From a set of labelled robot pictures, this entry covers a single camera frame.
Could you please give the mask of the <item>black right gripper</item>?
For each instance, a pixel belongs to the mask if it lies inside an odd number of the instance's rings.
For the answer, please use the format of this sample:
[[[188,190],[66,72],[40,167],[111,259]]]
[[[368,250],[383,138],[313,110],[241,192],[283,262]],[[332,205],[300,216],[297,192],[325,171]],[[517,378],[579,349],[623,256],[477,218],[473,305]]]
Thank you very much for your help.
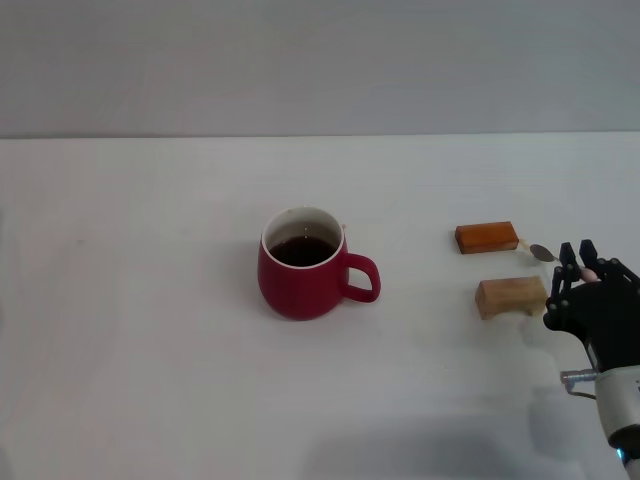
[[[598,373],[640,366],[640,277],[617,258],[600,258],[589,239],[581,241],[579,255],[600,281],[573,288],[576,254],[562,243],[544,325],[577,338]]]

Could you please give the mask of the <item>pink handled metal spoon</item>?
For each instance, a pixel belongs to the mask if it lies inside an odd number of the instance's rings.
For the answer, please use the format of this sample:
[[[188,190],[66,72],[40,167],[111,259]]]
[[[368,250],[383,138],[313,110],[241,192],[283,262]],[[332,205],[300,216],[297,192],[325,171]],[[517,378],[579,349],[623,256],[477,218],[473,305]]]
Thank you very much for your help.
[[[542,245],[533,244],[529,247],[529,251],[537,260],[541,262],[560,262],[560,259],[558,257],[552,254],[546,247],[543,247]],[[591,269],[579,266],[578,272],[580,274],[580,279],[583,282],[591,283],[598,281],[598,276]]]

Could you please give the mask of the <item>red ceramic coffee mug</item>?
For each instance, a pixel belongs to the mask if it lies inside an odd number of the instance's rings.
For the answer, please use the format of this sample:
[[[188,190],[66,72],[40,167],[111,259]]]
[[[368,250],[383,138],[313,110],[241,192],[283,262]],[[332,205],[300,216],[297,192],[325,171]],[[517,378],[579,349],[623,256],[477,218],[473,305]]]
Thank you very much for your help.
[[[257,276],[268,305],[292,320],[311,320],[342,300],[375,302],[381,293],[378,267],[348,251],[343,226],[311,206],[276,214],[262,231]]]

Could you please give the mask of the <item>light wooden block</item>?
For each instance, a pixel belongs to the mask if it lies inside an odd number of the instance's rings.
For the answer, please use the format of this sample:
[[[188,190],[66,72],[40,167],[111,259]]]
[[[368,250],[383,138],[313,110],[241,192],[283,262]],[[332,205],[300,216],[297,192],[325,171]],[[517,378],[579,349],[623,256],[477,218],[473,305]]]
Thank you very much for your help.
[[[538,276],[483,280],[475,293],[475,303],[483,320],[512,312],[535,316],[545,307],[547,298]]]

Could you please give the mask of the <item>dark orange wooden block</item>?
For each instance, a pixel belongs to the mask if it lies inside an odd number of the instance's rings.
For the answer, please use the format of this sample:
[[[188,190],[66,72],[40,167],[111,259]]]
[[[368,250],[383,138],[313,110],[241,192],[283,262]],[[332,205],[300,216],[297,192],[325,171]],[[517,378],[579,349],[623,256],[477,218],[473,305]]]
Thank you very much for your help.
[[[454,238],[464,255],[515,250],[519,245],[509,221],[457,226]]]

